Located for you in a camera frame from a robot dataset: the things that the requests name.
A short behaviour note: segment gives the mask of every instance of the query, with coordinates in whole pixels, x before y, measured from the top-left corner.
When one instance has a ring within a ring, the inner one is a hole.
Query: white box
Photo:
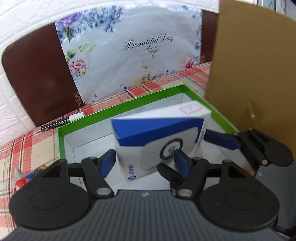
[[[126,181],[156,171],[173,160],[175,149],[196,153],[211,111],[198,101],[171,105],[111,120],[115,150]]]

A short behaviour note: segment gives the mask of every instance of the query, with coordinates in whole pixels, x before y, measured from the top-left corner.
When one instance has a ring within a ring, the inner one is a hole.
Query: white marker cap
[[[77,113],[77,114],[74,114],[74,115],[70,115],[69,116],[69,121],[72,122],[72,121],[78,120],[78,119],[80,119],[82,117],[84,117],[83,112],[80,112],[80,113]]]

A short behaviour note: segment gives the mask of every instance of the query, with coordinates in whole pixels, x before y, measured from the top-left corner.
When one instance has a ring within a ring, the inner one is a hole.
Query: plaid tablecloth
[[[201,64],[180,73],[132,87],[119,94],[72,111],[61,118],[82,111],[85,115],[89,115],[126,100],[181,84],[186,84],[190,89],[204,96],[210,67],[211,63]],[[0,239],[15,228],[15,224],[8,211],[9,200],[12,196],[12,177],[15,168],[18,167],[22,172],[30,172],[42,164],[50,165],[57,160],[56,134],[56,129],[41,132],[40,127],[36,127],[25,135],[0,147],[0,171],[2,172],[0,174]]]

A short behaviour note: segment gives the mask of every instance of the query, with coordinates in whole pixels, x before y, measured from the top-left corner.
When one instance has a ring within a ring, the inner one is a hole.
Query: white brick wall
[[[212,11],[219,8],[219,0],[178,1]],[[0,0],[0,55],[9,44],[25,34],[70,13],[99,5],[102,0]],[[0,146],[34,127],[0,64]]]

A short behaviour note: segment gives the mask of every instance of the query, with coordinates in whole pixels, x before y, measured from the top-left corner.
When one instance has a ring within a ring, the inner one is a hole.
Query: cardboard
[[[296,22],[271,10],[221,0],[205,98],[240,131],[249,127],[296,156]]]

